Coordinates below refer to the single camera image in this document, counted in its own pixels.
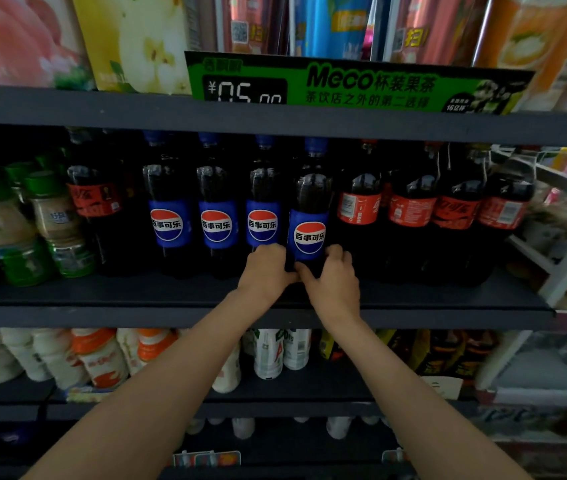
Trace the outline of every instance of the finger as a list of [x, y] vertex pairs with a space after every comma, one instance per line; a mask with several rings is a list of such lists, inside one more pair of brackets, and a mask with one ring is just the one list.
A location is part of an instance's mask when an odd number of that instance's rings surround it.
[[299, 278], [303, 284], [306, 286], [312, 286], [315, 283], [316, 279], [312, 274], [312, 271], [303, 262], [297, 261], [294, 264], [294, 268], [297, 270], [297, 273], [299, 273]]
[[326, 249], [326, 255], [330, 259], [337, 259], [341, 261], [343, 259], [343, 248], [339, 246], [339, 244], [333, 244], [332, 246], [328, 246]]
[[288, 284], [292, 285], [293, 283], [298, 283], [301, 281], [301, 276], [299, 276], [299, 273], [296, 273], [294, 271], [291, 271], [290, 273], [286, 273], [286, 278], [288, 280]]

